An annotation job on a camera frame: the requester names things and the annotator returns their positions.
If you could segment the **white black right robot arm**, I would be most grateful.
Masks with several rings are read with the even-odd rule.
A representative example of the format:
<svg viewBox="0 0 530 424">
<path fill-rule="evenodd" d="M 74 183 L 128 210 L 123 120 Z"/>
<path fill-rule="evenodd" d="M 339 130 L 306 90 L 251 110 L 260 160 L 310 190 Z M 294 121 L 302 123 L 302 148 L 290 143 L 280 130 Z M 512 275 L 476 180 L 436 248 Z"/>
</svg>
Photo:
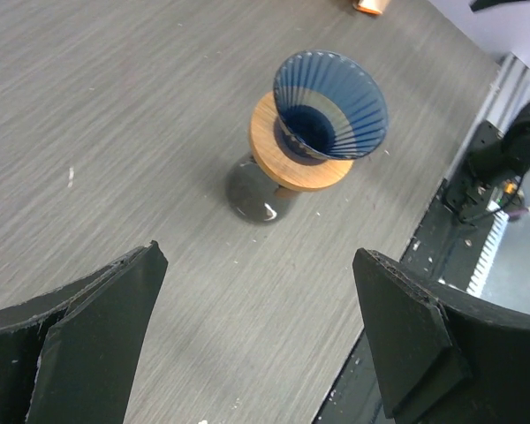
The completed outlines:
<svg viewBox="0 0 530 424">
<path fill-rule="evenodd" d="M 444 204 L 461 223 L 496 215 L 519 197 L 530 171 L 530 102 L 505 132 L 481 122 L 443 195 Z"/>
</svg>

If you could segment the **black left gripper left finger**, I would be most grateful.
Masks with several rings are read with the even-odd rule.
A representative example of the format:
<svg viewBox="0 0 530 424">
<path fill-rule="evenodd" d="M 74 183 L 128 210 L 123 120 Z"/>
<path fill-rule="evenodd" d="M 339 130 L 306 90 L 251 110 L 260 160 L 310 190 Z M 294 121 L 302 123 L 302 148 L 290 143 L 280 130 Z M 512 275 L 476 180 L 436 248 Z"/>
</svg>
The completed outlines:
<svg viewBox="0 0 530 424">
<path fill-rule="evenodd" d="M 139 246 L 0 310 L 0 423 L 121 423 L 168 261 Z"/>
</svg>

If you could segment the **wooden ring dripper holder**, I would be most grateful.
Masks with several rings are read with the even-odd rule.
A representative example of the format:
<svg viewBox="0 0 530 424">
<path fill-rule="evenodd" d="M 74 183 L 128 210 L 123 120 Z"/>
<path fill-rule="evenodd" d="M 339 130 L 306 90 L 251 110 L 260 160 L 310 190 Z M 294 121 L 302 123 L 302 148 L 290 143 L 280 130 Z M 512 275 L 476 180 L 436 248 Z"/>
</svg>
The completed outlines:
<svg viewBox="0 0 530 424">
<path fill-rule="evenodd" d="M 341 181 L 351 170 L 352 160 L 325 160 L 296 155 L 285 146 L 273 93 L 256 104 L 248 129 L 253 158 L 277 184 L 295 192 L 316 192 Z"/>
</svg>

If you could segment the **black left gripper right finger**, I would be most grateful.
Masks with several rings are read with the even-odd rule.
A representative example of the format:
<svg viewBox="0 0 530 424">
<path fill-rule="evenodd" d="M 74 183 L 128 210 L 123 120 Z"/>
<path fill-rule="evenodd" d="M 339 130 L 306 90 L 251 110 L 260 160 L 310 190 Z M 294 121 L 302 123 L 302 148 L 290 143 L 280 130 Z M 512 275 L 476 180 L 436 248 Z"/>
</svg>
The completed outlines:
<svg viewBox="0 0 530 424">
<path fill-rule="evenodd" d="M 361 248 L 353 273 L 385 415 L 397 423 L 530 423 L 530 314 Z"/>
</svg>

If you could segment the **blue ribbed glass dripper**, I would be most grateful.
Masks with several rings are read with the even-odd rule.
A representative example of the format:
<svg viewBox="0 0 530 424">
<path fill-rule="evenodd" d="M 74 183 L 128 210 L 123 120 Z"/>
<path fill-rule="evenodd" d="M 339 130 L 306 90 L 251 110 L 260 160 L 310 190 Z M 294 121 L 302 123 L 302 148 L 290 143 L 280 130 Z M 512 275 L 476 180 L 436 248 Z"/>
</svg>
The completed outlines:
<svg viewBox="0 0 530 424">
<path fill-rule="evenodd" d="M 284 143 L 305 158 L 359 159 L 382 144 L 389 128 L 375 80 L 336 52 L 310 49 L 286 58 L 275 73 L 273 99 Z"/>
</svg>

